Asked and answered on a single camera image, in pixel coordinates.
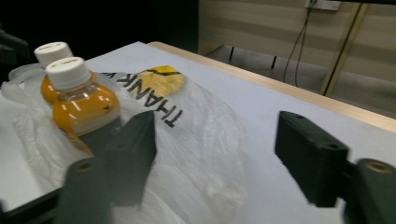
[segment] white bottle cap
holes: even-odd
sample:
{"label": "white bottle cap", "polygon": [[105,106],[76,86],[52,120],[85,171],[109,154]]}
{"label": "white bottle cap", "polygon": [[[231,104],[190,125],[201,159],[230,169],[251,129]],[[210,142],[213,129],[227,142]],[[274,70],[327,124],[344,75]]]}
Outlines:
{"label": "white bottle cap", "polygon": [[35,49],[35,57],[42,67],[62,58],[73,57],[69,46],[64,42],[52,42]]}
{"label": "white bottle cap", "polygon": [[55,90],[75,88],[91,78],[87,64],[80,57],[63,58],[50,63],[46,72]]}

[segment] bottle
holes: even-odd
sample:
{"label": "bottle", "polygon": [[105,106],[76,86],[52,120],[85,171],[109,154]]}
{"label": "bottle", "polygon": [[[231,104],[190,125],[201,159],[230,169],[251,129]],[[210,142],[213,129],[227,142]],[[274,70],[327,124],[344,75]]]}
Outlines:
{"label": "bottle", "polygon": [[[72,57],[73,53],[67,43],[59,41],[42,45],[34,50],[35,57],[37,58],[43,72],[48,64],[66,57]],[[96,80],[96,75],[92,73],[93,80]],[[44,76],[41,87],[41,95],[44,100],[52,105],[54,100],[58,97],[57,92],[50,83],[47,75]]]}
{"label": "bottle", "polygon": [[54,122],[76,148],[94,156],[95,150],[120,130],[117,95],[92,81],[91,70],[80,57],[50,63],[46,73],[59,92],[52,106]]}

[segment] floor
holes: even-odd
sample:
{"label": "floor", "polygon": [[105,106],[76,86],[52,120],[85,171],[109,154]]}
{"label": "floor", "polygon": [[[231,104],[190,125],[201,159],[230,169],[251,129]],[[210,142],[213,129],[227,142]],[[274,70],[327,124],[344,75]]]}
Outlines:
{"label": "floor", "polygon": [[[221,46],[206,57],[243,68],[299,88],[319,93],[328,68],[297,63],[286,58],[253,52],[231,46]],[[396,119],[396,83],[343,72],[331,98]]]}

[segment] table edge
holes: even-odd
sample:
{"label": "table edge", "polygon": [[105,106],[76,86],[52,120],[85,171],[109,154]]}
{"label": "table edge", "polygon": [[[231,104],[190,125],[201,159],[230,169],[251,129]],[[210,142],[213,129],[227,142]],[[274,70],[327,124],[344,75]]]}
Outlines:
{"label": "table edge", "polygon": [[271,79],[269,77],[264,77],[256,73],[249,72],[247,70],[229,65],[227,63],[218,62],[216,60],[207,58],[205,56],[186,51],[184,49],[179,49],[177,47],[173,47],[168,44],[164,44],[160,41],[153,41],[148,43],[149,46],[152,46],[156,49],[161,49],[166,52],[175,54],[177,56],[189,59],[196,63],[200,63],[209,67],[216,68],[221,72],[225,72],[227,74],[241,77],[248,81],[260,84],[266,88],[270,88],[275,91],[280,91],[287,95],[299,98],[301,100],[307,101],[314,105],[319,105],[321,107],[330,109],[334,112],[340,113],[342,115],[348,116],[353,119],[357,119],[368,124],[371,124],[375,127],[396,133],[396,119],[392,119],[375,112],[362,109],[356,107],[354,105],[349,105],[332,98],[319,95],[312,91],[306,91],[303,89],[299,89],[297,87],[285,84],[283,82]]}

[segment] electrical outlet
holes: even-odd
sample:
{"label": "electrical outlet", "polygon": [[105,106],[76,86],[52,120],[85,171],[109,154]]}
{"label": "electrical outlet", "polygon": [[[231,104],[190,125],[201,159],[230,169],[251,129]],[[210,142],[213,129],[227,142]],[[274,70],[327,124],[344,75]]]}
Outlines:
{"label": "electrical outlet", "polygon": [[341,5],[339,1],[326,1],[326,0],[305,0],[305,7],[310,7],[314,1],[312,8],[336,11]]}

